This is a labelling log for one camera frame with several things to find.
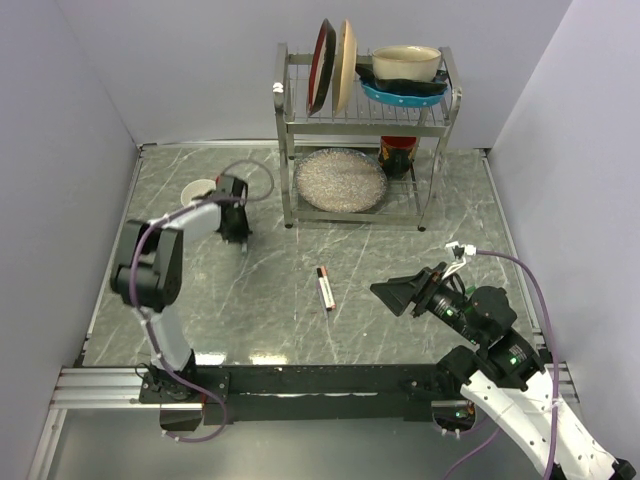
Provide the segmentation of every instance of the marble countertop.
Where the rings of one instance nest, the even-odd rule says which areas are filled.
[[[143,153],[128,218],[149,219],[180,206],[184,186],[215,178],[237,159],[264,162],[277,178],[276,149],[154,147]],[[428,152],[417,164],[430,169]],[[262,171],[241,166],[250,194],[267,185]],[[249,251],[212,235],[185,248],[182,292],[176,302],[184,333],[200,364],[434,363],[459,344],[430,314],[395,317],[369,285],[417,273],[447,257],[451,240],[508,251],[498,207],[479,151],[448,152],[436,185],[426,232],[415,227],[305,222],[283,226],[279,192],[251,203]],[[324,265],[337,303],[326,320],[315,288]],[[515,328],[532,340],[524,293],[514,267],[475,258],[460,272],[467,286],[504,287],[518,314]],[[85,353],[85,366],[135,365],[149,360],[142,330],[108,286]]]

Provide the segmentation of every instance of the blue plate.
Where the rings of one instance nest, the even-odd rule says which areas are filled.
[[[440,95],[432,95],[430,97],[412,97],[409,95],[395,95],[393,93],[381,92],[380,90],[376,90],[372,86],[368,85],[365,82],[361,83],[362,89],[364,90],[364,94],[369,97],[371,100],[375,100],[376,102],[384,103],[385,105],[392,105],[394,107],[405,107],[405,108],[427,108],[433,107],[440,103],[444,94],[447,93],[447,90],[442,92]]]

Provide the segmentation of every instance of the mug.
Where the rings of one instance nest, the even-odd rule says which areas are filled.
[[[380,137],[378,162],[387,177],[403,177],[416,156],[416,137]]]

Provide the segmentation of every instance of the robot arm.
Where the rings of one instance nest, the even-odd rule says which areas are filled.
[[[561,396],[553,400],[552,376],[533,347],[512,325],[516,313],[502,288],[465,291],[456,273],[475,247],[447,245],[451,265],[424,268],[413,277],[371,285],[371,291],[396,315],[413,303],[414,317],[430,312],[477,346],[459,346],[438,366],[457,379],[460,393],[484,410],[524,451],[542,475],[547,467],[551,417],[557,408],[555,462],[557,480],[626,480],[635,470],[606,452],[589,434]]]
[[[173,303],[182,285],[182,257],[184,244],[193,243],[213,232],[219,233],[229,243],[239,243],[246,252],[247,239],[251,230],[247,222],[244,203],[229,202],[227,199],[246,199],[247,184],[232,176],[221,175],[216,180],[216,190],[195,199],[193,210],[167,223],[153,232],[145,244],[144,258],[137,273],[137,294],[143,312],[151,317],[151,327],[158,340],[165,360],[177,373],[188,374],[194,368],[193,351],[182,332],[182,324]],[[132,305],[129,297],[131,264],[138,240],[155,220],[141,222],[129,220],[125,223],[118,248],[114,268],[111,272],[111,289],[118,293],[125,304]],[[134,308],[138,319],[139,312]],[[147,328],[143,328],[150,342]],[[158,369],[163,366],[158,358],[151,363]]]

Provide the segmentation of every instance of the metal dish rack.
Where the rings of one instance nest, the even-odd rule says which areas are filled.
[[[273,100],[280,149],[282,208],[287,228],[293,226],[294,219],[299,219],[415,225],[420,231],[426,229],[425,213],[434,194],[433,186],[439,184],[438,164],[447,147],[462,99],[462,89],[451,49],[442,47],[440,51],[440,69],[447,71],[449,89],[440,104],[435,107],[416,109],[383,105],[370,100],[364,94],[359,79],[356,79],[351,99],[344,112],[337,116],[332,114],[331,98],[328,95],[322,110],[312,117],[307,117],[307,89],[313,55],[290,54],[286,43],[278,45]],[[357,61],[371,64],[372,57],[369,53],[358,55]],[[438,144],[433,152],[433,167],[428,183],[416,177],[416,171],[412,166],[404,179],[389,181],[385,200],[378,207],[362,213],[334,213],[311,207],[299,198],[295,191],[289,162],[300,158],[295,153],[296,135],[390,135],[418,137],[418,141],[422,137],[435,137],[438,138]],[[426,195],[422,192],[424,204],[420,199],[421,187],[425,187],[426,190]]]

